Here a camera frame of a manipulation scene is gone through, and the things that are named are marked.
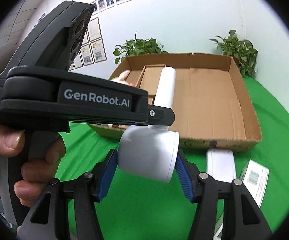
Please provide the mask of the person's left hand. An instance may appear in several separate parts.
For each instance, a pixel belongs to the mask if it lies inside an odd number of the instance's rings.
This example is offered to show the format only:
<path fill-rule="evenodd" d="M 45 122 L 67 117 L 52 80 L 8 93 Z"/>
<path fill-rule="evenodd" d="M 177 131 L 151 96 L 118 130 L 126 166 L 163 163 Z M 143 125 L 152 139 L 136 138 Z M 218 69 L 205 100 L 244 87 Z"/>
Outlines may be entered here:
<path fill-rule="evenodd" d="M 9 190 L 7 161 L 18 156 L 25 146 L 24 131 L 16 131 L 0 125 L 0 196 Z M 59 163 L 66 153 L 63 138 L 57 139 L 45 150 L 44 158 L 29 160 L 16 166 L 21 177 L 12 184 L 13 194 L 23 206 L 31 207 L 47 182 L 55 177 Z"/>

